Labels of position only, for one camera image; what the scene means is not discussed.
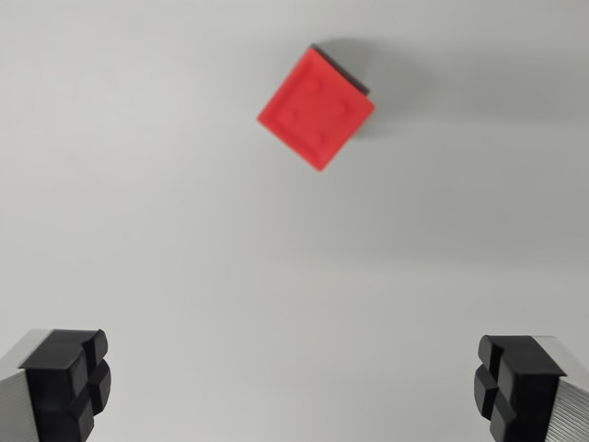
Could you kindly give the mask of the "gripper right finger with black rubber pad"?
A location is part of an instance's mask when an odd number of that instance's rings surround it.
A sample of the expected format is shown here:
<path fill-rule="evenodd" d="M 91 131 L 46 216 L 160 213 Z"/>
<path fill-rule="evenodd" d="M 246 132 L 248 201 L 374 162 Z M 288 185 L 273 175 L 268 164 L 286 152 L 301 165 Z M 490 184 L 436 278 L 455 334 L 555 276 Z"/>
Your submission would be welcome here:
<path fill-rule="evenodd" d="M 552 336 L 484 335 L 474 399 L 498 442 L 588 440 L 588 368 Z"/>

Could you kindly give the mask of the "gripper left finger with black rubber pad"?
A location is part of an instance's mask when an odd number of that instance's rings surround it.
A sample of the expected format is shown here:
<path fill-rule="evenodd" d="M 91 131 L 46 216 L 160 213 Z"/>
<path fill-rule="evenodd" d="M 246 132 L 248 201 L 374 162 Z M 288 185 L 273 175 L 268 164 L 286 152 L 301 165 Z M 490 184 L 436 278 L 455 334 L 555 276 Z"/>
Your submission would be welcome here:
<path fill-rule="evenodd" d="M 1 439 L 82 442 L 111 389 L 103 330 L 36 329 L 1 357 Z"/>

